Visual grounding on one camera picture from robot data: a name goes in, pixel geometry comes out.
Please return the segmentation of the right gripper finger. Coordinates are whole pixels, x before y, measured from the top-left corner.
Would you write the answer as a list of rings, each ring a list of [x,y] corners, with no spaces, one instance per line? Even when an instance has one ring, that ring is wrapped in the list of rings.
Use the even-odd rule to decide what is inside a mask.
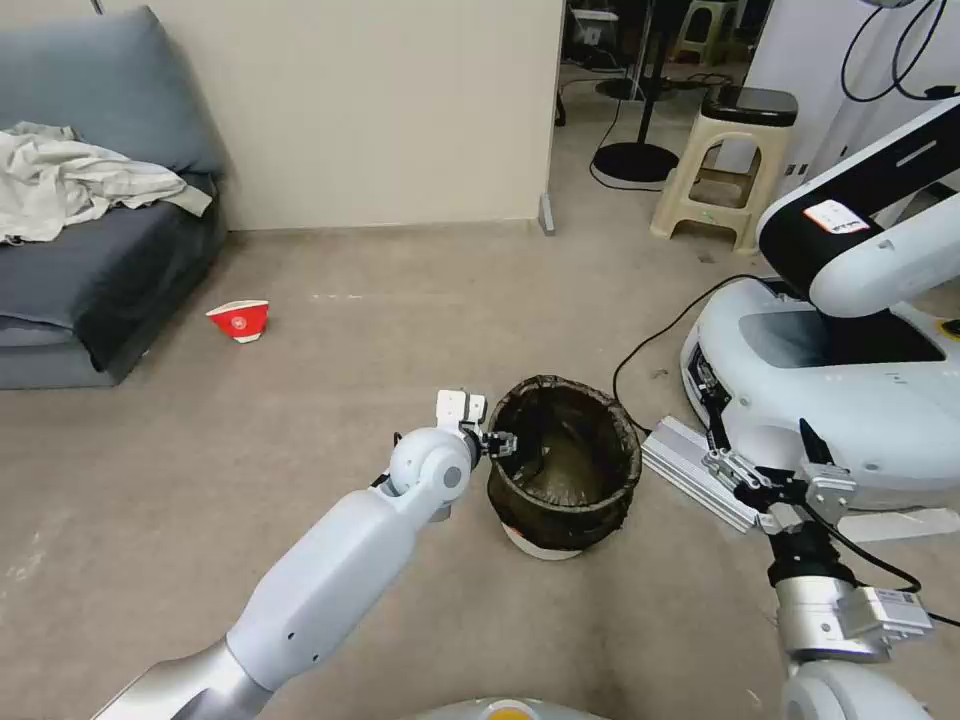
[[[705,464],[709,472],[735,497],[784,497],[788,484],[785,471],[756,466],[732,447],[722,419],[732,396],[711,371],[705,376],[694,371],[693,382],[707,415],[709,451]]]
[[[800,474],[805,480],[826,478],[830,480],[851,480],[850,471],[834,462],[826,443],[805,418],[799,419],[799,431],[805,457],[800,464]]]

